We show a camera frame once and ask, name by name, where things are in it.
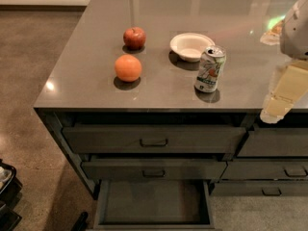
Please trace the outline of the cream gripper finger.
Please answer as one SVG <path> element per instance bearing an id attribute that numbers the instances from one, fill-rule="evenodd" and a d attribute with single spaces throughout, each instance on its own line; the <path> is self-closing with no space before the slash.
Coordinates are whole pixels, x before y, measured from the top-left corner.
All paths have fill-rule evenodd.
<path id="1" fill-rule="evenodd" d="M 266 45 L 277 45 L 280 43 L 283 21 L 278 21 L 274 26 L 267 30 L 260 38 L 260 41 Z"/>

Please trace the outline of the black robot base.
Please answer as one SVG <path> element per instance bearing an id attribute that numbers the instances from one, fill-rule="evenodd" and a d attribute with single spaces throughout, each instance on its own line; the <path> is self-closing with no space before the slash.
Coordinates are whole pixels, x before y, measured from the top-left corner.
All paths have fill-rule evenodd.
<path id="1" fill-rule="evenodd" d="M 21 189 L 16 169 L 0 160 L 0 231 L 13 231 L 22 220 L 22 216 L 13 210 Z"/>

